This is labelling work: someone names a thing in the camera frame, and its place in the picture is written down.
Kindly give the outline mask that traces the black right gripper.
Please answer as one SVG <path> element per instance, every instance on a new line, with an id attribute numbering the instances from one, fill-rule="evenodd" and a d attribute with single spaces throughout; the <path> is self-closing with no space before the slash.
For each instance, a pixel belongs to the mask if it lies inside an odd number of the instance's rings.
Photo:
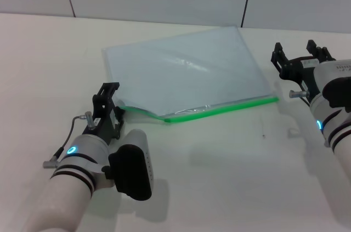
<path id="1" fill-rule="evenodd" d="M 314 78 L 315 67 L 325 61 L 335 61 L 326 47 L 318 47 L 310 39 L 306 47 L 307 51 L 314 57 L 300 57 L 288 60 L 280 42 L 275 43 L 271 55 L 271 62 L 280 72 L 283 80 L 296 82 L 302 91 L 309 92 L 308 98 L 314 98 L 320 93 Z"/>

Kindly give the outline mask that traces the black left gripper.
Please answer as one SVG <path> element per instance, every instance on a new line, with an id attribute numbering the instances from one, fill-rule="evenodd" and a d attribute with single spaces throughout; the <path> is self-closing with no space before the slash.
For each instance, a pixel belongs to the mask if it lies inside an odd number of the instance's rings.
<path id="1" fill-rule="evenodd" d="M 118 82 L 103 83 L 98 93 L 93 96 L 94 129 L 87 128 L 87 134 L 102 140 L 119 139 L 124 124 L 124 109 L 114 105 L 112 97 L 120 87 Z"/>

